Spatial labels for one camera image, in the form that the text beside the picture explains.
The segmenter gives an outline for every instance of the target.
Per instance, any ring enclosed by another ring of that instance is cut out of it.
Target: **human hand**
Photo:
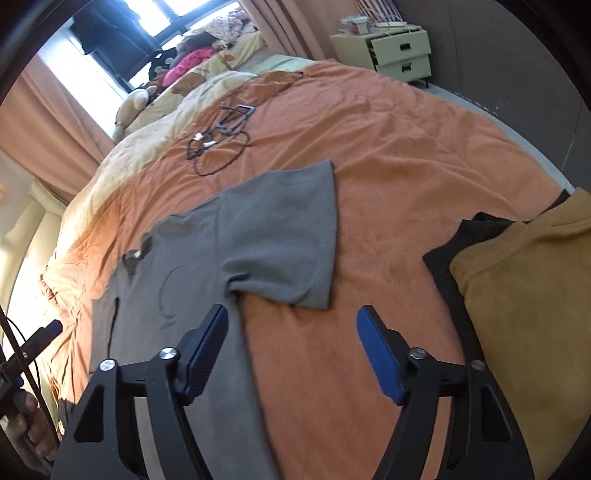
[[[30,441],[35,445],[37,453],[47,460],[53,461],[57,455],[57,445],[51,432],[53,426],[47,423],[45,415],[39,408],[37,399],[28,392],[25,395],[24,405],[28,411],[27,419],[29,423],[27,424],[25,416],[21,413],[8,417],[6,435],[29,468],[48,475],[49,472],[29,450],[23,438],[28,435]]]

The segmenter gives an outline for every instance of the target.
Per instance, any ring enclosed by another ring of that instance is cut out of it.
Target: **mustard yellow cloth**
[[[591,195],[583,190],[450,271],[537,479],[559,466],[591,414]]]

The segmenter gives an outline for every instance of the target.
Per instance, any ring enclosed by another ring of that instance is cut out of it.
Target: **screw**
[[[158,354],[158,356],[162,359],[162,360],[170,360],[171,358],[174,358],[177,356],[177,350],[176,348],[172,348],[171,346],[163,348],[162,350],[160,350],[160,353]]]
[[[117,365],[117,363],[115,362],[115,360],[111,360],[110,358],[108,358],[107,360],[103,360],[100,363],[99,368],[103,372],[108,372],[109,370],[113,370],[115,368],[115,365]]]
[[[474,370],[478,370],[479,372],[486,370],[486,364],[482,360],[472,360],[470,365]]]
[[[409,355],[415,360],[422,360],[427,356],[427,352],[422,348],[411,348]]]

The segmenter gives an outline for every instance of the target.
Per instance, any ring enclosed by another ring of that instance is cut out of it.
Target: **t-shirt sleeve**
[[[337,216],[330,161],[270,171],[222,195],[217,226],[228,291],[326,309]]]

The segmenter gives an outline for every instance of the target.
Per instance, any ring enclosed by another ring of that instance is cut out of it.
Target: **pink clothing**
[[[212,47],[203,47],[192,51],[189,55],[183,58],[175,68],[171,69],[166,74],[163,81],[164,87],[172,85],[189,70],[213,57],[214,53],[215,50]]]

